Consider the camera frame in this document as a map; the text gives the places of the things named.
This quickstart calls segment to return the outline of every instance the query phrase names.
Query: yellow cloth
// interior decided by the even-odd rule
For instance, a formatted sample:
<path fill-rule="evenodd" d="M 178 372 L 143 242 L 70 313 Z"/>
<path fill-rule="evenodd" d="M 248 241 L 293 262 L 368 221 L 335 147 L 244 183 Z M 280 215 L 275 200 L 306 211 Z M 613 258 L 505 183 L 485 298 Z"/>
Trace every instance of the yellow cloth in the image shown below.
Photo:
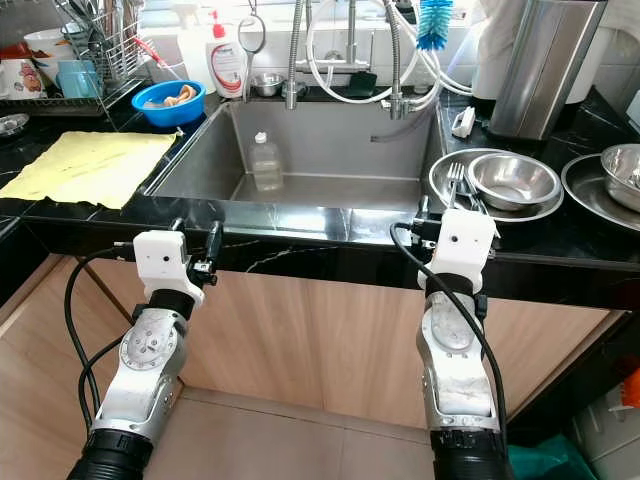
<path fill-rule="evenodd" d="M 90 202 L 120 209 L 175 134 L 66 132 L 0 190 L 0 198 Z"/>

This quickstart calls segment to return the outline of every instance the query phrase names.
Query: stainless steel bowl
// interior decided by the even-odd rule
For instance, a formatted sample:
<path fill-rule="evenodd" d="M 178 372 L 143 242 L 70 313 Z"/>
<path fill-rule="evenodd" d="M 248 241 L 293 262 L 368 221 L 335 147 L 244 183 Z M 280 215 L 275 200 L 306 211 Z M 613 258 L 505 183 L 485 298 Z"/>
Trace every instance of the stainless steel bowl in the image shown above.
<path fill-rule="evenodd" d="M 604 186 L 611 197 L 640 212 L 640 145 L 628 143 L 607 148 L 600 162 L 606 173 Z"/>
<path fill-rule="evenodd" d="M 261 97 L 273 97 L 282 87 L 284 77 L 279 73 L 261 73 L 251 78 L 251 86 Z"/>
<path fill-rule="evenodd" d="M 551 200 L 561 189 L 556 172 L 516 153 L 489 153 L 469 165 L 469 180 L 489 205 L 514 212 Z"/>
<path fill-rule="evenodd" d="M 24 130 L 29 121 L 26 113 L 15 113 L 0 118 L 0 138 L 9 138 L 18 135 Z"/>

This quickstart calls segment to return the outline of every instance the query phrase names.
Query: cabinet door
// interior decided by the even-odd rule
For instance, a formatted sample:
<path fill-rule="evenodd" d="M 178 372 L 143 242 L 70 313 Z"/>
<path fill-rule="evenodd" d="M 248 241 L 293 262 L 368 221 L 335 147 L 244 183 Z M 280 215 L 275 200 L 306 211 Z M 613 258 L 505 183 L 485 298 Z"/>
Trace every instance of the cabinet door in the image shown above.
<path fill-rule="evenodd" d="M 325 408 L 424 426 L 416 347 L 424 293 L 310 281 L 309 301 Z"/>
<path fill-rule="evenodd" d="M 327 410 L 425 426 L 415 337 L 422 292 L 310 282 L 314 336 Z M 486 333 L 503 376 L 507 410 L 536 387 L 608 312 L 491 299 Z"/>
<path fill-rule="evenodd" d="M 608 313 L 596 308 L 491 299 L 485 331 L 500 364 L 507 411 L 512 413 L 528 403 L 536 387 Z"/>
<path fill-rule="evenodd" d="M 123 307 L 144 302 L 134 264 L 100 260 L 92 268 Z M 307 280 L 219 272 L 189 321 L 190 387 L 320 408 L 317 355 L 310 335 Z"/>
<path fill-rule="evenodd" d="M 77 397 L 81 367 L 62 307 L 75 262 L 56 265 L 0 327 L 0 476 L 6 480 L 66 478 L 85 441 Z M 87 355 L 128 328 L 84 272 L 72 308 Z M 96 365 L 102 395 L 116 367 L 114 352 Z"/>

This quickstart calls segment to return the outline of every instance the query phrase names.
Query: sink basin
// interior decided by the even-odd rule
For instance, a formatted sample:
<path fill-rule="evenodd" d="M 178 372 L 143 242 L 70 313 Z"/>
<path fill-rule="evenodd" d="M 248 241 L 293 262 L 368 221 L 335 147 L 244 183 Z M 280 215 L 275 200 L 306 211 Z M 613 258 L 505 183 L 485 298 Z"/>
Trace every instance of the sink basin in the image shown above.
<path fill-rule="evenodd" d="M 415 212 L 430 119 L 391 121 L 375 105 L 231 103 L 210 117 L 153 196 Z M 259 192 L 245 158 L 258 131 L 283 154 L 284 187 Z M 394 135 L 405 130 L 401 135 Z M 372 135 L 394 135 L 372 142 Z"/>

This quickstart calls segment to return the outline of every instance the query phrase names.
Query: dish rack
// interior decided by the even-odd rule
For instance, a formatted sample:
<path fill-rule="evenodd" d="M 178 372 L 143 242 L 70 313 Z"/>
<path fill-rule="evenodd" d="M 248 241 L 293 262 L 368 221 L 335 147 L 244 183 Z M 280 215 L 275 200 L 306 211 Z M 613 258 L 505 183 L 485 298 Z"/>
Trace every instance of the dish rack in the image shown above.
<path fill-rule="evenodd" d="M 95 65 L 102 87 L 96 90 L 102 94 L 98 98 L 0 100 L 0 111 L 33 116 L 106 114 L 110 119 L 109 110 L 150 78 L 146 68 L 149 56 L 134 40 L 138 37 L 138 12 L 143 4 L 136 0 L 121 3 L 98 0 L 94 7 L 92 0 L 52 1 L 62 25 L 73 22 L 82 26 L 82 35 L 75 32 L 65 38 L 78 59 L 90 60 Z M 151 41 L 146 43 L 153 48 Z"/>

